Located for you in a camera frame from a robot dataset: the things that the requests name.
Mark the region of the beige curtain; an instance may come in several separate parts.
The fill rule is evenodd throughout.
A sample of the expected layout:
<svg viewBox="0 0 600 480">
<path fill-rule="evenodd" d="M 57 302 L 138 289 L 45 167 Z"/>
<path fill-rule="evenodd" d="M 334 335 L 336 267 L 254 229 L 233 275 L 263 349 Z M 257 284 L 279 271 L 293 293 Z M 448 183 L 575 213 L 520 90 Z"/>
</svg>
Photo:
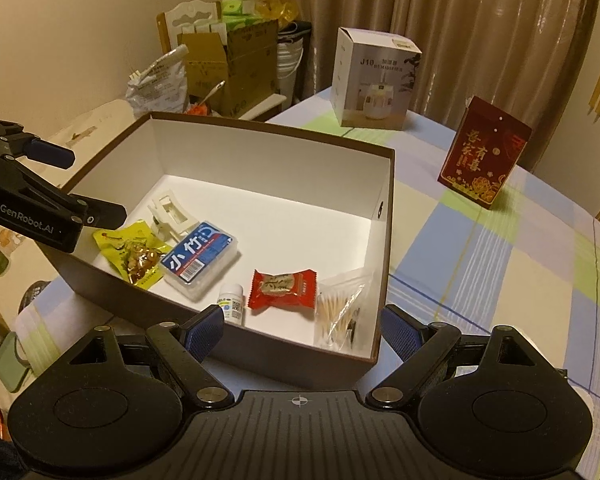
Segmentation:
<svg viewBox="0 0 600 480">
<path fill-rule="evenodd" d="M 332 82 L 338 29 L 393 32 L 422 50 L 414 112 L 455 128 L 472 96 L 528 125 L 521 166 L 547 148 L 579 75 L 600 0 L 282 0 L 312 26 L 302 96 Z"/>
</svg>

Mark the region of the cotton swab bag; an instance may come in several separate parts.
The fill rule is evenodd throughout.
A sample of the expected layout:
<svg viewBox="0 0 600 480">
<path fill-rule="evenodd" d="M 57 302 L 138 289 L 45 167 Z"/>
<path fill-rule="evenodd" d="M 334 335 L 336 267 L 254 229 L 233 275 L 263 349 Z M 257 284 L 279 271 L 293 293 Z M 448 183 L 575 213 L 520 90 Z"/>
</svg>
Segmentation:
<svg viewBox="0 0 600 480">
<path fill-rule="evenodd" d="M 352 352 L 374 272 L 359 268 L 317 284 L 313 343 L 330 351 Z"/>
</svg>

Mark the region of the red candy packet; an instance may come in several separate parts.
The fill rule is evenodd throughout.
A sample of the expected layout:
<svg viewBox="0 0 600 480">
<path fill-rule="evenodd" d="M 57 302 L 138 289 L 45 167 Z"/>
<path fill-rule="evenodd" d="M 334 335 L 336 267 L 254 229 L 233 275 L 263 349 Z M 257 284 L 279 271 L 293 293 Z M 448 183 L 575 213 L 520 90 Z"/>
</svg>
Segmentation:
<svg viewBox="0 0 600 480">
<path fill-rule="evenodd" d="M 252 310 L 268 307 L 314 309 L 316 295 L 317 274 L 313 270 L 283 274 L 254 271 L 248 307 Z"/>
</svg>

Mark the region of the red gift box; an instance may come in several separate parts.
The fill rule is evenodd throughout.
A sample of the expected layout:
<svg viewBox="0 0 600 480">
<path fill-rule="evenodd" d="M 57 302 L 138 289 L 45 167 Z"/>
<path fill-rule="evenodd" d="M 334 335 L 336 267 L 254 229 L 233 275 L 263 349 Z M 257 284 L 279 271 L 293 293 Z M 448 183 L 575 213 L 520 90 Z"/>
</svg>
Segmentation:
<svg viewBox="0 0 600 480">
<path fill-rule="evenodd" d="M 438 181 L 490 209 L 527 146 L 532 129 L 473 96 L 466 107 Z"/>
</svg>

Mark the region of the white plastic clip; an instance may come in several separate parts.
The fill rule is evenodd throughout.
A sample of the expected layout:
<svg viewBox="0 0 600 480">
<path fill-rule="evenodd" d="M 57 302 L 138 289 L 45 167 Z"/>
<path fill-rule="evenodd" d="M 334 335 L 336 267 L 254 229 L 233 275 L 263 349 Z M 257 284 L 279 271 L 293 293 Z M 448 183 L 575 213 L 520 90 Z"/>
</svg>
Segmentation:
<svg viewBox="0 0 600 480">
<path fill-rule="evenodd" d="M 155 195 L 148 204 L 148 209 L 152 218 L 152 232 L 164 242 L 180 242 L 199 224 L 171 190 Z"/>
</svg>

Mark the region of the white carved chair back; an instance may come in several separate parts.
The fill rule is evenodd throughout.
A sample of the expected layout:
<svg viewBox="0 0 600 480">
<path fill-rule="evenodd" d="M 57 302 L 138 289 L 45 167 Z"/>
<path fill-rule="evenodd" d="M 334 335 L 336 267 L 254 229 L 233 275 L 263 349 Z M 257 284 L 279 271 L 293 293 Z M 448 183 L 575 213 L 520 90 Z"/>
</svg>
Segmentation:
<svg viewBox="0 0 600 480">
<path fill-rule="evenodd" d="M 214 20 L 220 17 L 219 1 L 192 0 L 179 3 L 170 11 L 156 16 L 161 50 L 168 53 L 178 46 L 178 35 L 182 29 L 200 20 Z"/>
</svg>

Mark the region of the stacked white buckets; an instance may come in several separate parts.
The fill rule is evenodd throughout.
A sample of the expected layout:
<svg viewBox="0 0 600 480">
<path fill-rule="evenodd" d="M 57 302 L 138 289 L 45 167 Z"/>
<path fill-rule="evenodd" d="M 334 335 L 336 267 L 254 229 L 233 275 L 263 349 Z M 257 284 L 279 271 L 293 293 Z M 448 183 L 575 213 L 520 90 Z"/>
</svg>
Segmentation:
<svg viewBox="0 0 600 480">
<path fill-rule="evenodd" d="M 291 107 L 294 100 L 294 85 L 302 62 L 303 40 L 284 41 L 277 44 L 278 91 L 285 98 L 282 110 Z"/>
</svg>

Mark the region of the white humidifier box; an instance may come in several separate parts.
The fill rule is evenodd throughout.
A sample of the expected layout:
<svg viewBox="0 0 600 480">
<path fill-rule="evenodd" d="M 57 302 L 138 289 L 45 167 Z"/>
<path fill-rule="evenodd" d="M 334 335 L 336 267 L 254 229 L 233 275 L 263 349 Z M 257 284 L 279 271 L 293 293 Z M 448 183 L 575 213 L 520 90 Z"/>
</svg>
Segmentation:
<svg viewBox="0 0 600 480">
<path fill-rule="evenodd" d="M 340 126 L 400 130 L 422 50 L 406 37 L 338 29 L 330 102 Z"/>
</svg>

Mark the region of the yellow snack packet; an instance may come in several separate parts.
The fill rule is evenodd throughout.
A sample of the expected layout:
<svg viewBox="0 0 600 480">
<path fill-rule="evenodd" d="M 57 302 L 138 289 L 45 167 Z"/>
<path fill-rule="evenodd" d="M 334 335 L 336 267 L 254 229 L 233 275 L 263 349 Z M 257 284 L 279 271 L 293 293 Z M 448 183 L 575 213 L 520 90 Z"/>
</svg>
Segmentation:
<svg viewBox="0 0 600 480">
<path fill-rule="evenodd" d="M 162 279 L 161 258 L 171 246 L 159 238 L 144 220 L 117 230 L 93 234 L 99 252 L 131 285 L 148 290 Z"/>
</svg>

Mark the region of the small white pill bottle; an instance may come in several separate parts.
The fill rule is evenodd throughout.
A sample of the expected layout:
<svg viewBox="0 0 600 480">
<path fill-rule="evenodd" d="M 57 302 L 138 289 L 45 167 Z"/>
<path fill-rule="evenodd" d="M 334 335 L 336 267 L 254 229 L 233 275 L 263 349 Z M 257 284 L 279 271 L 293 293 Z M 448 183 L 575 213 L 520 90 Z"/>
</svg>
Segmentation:
<svg viewBox="0 0 600 480">
<path fill-rule="evenodd" d="M 220 287 L 216 304 L 222 309 L 225 322 L 242 325 L 244 298 L 244 289 L 241 284 L 225 283 Z"/>
</svg>

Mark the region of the cartoon print bed sheet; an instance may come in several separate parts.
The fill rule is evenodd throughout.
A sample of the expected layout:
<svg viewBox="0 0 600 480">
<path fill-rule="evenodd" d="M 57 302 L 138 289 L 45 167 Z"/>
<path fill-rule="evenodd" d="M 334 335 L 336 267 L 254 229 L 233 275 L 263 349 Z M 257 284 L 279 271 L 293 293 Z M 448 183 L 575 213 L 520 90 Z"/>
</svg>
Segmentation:
<svg viewBox="0 0 600 480">
<path fill-rule="evenodd" d="M 110 101 L 74 118 L 68 126 L 54 133 L 50 140 L 76 155 L 69 169 L 43 166 L 39 162 L 26 165 L 60 188 L 81 170 L 110 141 L 135 122 L 129 103 L 122 99 Z M 21 235 L 8 236 L 0 228 L 0 241 L 9 240 L 16 246 L 10 250 L 8 267 L 0 275 L 0 313 L 3 318 L 13 318 L 26 290 L 36 281 L 51 281 L 57 272 L 33 240 Z"/>
</svg>

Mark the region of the blue floss pick box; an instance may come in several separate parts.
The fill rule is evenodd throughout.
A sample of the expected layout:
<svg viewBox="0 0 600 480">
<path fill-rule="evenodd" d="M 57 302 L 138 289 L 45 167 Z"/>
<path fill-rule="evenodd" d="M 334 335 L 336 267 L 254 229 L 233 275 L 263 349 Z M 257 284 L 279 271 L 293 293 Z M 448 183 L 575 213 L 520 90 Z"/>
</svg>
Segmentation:
<svg viewBox="0 0 600 480">
<path fill-rule="evenodd" d="M 237 258 L 238 240 L 214 224 L 195 226 L 159 261 L 164 280 L 192 301 L 201 300 Z"/>
</svg>

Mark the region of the green tissue packs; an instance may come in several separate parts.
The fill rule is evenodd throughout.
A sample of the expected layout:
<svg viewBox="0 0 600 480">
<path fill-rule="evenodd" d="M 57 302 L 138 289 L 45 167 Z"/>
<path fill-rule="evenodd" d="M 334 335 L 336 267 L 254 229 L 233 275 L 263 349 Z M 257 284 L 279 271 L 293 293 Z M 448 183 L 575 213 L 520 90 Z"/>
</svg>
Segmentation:
<svg viewBox="0 0 600 480">
<path fill-rule="evenodd" d="M 222 0 L 220 2 L 221 20 L 227 26 L 237 28 L 261 23 L 259 0 Z"/>
</svg>

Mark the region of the white crumpled plastic bag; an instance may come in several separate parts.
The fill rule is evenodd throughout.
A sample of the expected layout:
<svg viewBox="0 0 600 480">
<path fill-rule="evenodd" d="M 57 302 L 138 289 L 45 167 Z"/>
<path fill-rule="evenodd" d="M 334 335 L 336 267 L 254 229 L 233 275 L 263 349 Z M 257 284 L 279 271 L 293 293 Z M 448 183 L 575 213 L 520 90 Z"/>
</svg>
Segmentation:
<svg viewBox="0 0 600 480">
<path fill-rule="evenodd" d="M 188 107 L 188 87 L 184 60 L 188 47 L 180 44 L 157 58 L 146 70 L 130 76 L 125 90 L 135 118 L 147 113 L 184 113 Z"/>
</svg>

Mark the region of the brown storage box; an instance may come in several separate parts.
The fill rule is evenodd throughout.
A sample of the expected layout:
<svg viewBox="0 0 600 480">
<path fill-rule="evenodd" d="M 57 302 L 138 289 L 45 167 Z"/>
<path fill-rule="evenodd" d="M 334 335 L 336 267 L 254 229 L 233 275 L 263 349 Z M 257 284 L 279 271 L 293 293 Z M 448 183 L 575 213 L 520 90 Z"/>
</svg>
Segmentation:
<svg viewBox="0 0 600 480">
<path fill-rule="evenodd" d="M 170 192 L 186 212 L 236 238 L 234 261 L 191 300 L 167 282 L 145 290 L 123 281 L 91 230 L 70 254 L 45 255 L 77 294 L 141 328 L 184 323 L 223 284 L 249 287 L 254 272 L 309 269 L 327 281 L 364 270 L 372 282 L 350 350 L 314 344 L 309 310 L 276 307 L 247 312 L 213 350 L 215 359 L 285 384 L 349 388 L 378 360 L 393 175 L 390 148 L 262 122 L 147 114 L 99 148 L 66 191 L 122 205 L 130 221 L 148 219 L 151 200 Z"/>
</svg>

